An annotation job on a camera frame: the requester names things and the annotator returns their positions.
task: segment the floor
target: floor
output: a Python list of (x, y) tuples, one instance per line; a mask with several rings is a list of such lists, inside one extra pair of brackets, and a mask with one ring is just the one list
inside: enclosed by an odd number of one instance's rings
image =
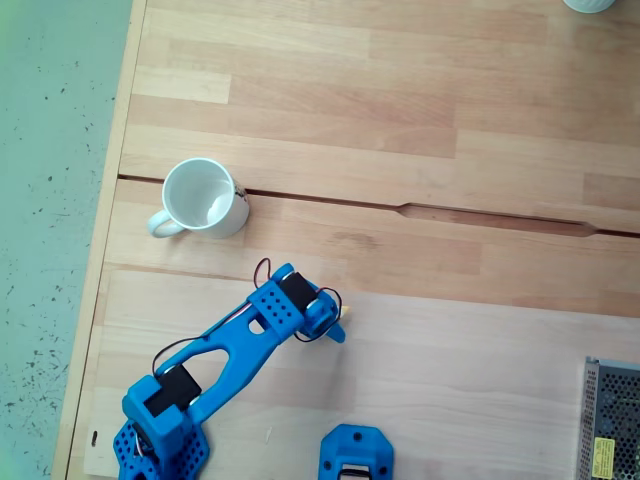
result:
[(2, 479), (49, 476), (130, 7), (3, 2)]

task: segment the white mug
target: white mug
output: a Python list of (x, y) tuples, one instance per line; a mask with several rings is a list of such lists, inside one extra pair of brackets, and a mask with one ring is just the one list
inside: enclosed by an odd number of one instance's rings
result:
[(162, 204), (164, 210), (147, 222), (149, 233), (156, 238), (183, 230), (224, 238), (240, 230), (249, 216), (244, 188), (226, 168), (208, 158), (191, 158), (176, 165), (162, 186)]

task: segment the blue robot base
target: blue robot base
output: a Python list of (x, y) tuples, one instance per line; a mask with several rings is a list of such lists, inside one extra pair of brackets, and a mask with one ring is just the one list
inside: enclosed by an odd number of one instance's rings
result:
[(318, 480), (343, 476), (390, 480), (393, 446), (375, 427), (338, 425), (322, 440)]

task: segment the black wire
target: black wire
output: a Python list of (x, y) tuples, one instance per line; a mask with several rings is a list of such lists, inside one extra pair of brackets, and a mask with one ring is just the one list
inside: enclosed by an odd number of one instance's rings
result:
[(180, 340), (176, 340), (175, 342), (167, 345), (166, 347), (164, 347), (162, 350), (160, 350), (158, 353), (156, 353), (156, 356), (153, 357), (153, 361), (151, 362), (151, 373), (153, 374), (154, 377), (158, 378), (159, 375), (156, 375), (156, 362), (158, 361), (158, 358), (160, 358), (160, 355), (162, 355), (164, 352), (166, 352), (167, 350), (169, 350), (170, 348), (175, 347), (176, 345), (179, 345), (183, 342), (190, 342), (193, 340), (200, 340), (201, 338), (208, 338), (209, 335), (211, 335), (213, 332), (215, 332), (216, 330), (218, 330), (220, 327), (222, 327), (223, 325), (225, 325), (227, 322), (229, 322), (230, 320), (233, 320), (233, 318), (235, 318), (236, 315), (238, 315), (239, 313), (241, 313), (241, 310), (246, 307), (249, 304), (249, 302), (244, 302), (242, 305), (240, 305), (239, 307), (236, 307), (231, 313), (229, 313), (226, 317), (223, 317), (222, 320), (219, 320), (218, 323), (216, 323), (213, 328), (208, 331), (207, 333), (203, 333), (202, 335), (199, 335), (197, 337), (187, 337), (187, 338), (181, 338)]
[(342, 317), (342, 297), (340, 296), (340, 294), (337, 292), (337, 290), (335, 290), (335, 289), (333, 289), (333, 288), (331, 288), (331, 287), (322, 287), (322, 288), (319, 288), (319, 289), (318, 289), (318, 293), (322, 292), (323, 290), (329, 290), (329, 291), (331, 291), (331, 292), (335, 293), (336, 297), (338, 297), (338, 316), (336, 317), (336, 319), (335, 319), (333, 322), (331, 322), (329, 325), (327, 325), (327, 326), (325, 327), (325, 329), (324, 329), (321, 333), (319, 333), (318, 335), (316, 335), (316, 336), (315, 336), (315, 337), (313, 337), (313, 338), (301, 338), (301, 337), (298, 335), (298, 332), (295, 332), (295, 333), (293, 334), (293, 336), (294, 336), (294, 337), (296, 337), (296, 339), (297, 339), (298, 341), (302, 342), (302, 343), (309, 343), (309, 342), (313, 342), (313, 341), (315, 341), (315, 340), (319, 339), (319, 338), (320, 338), (320, 337), (322, 337), (325, 333), (327, 333), (331, 327), (333, 327), (336, 323), (338, 323), (338, 321), (340, 320), (340, 317)]
[(253, 271), (253, 285), (257, 288), (258, 287), (258, 273), (260, 272), (260, 269), (262, 268), (262, 264), (264, 262), (267, 262), (267, 281), (271, 280), (271, 259), (269, 257), (264, 257), (262, 260), (260, 260), (258, 262), (258, 265), (256, 265), (256, 269)]

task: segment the red wire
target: red wire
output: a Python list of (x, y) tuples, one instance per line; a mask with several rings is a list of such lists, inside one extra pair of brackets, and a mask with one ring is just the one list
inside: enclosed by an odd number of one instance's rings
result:
[(256, 269), (253, 271), (253, 285), (258, 288), (258, 273), (260, 273), (260, 269), (262, 268), (262, 265), (264, 264), (264, 262), (267, 262), (267, 281), (269, 281), (271, 279), (271, 259), (269, 257), (264, 257), (262, 260), (260, 260), (258, 262), (258, 265), (256, 265)]

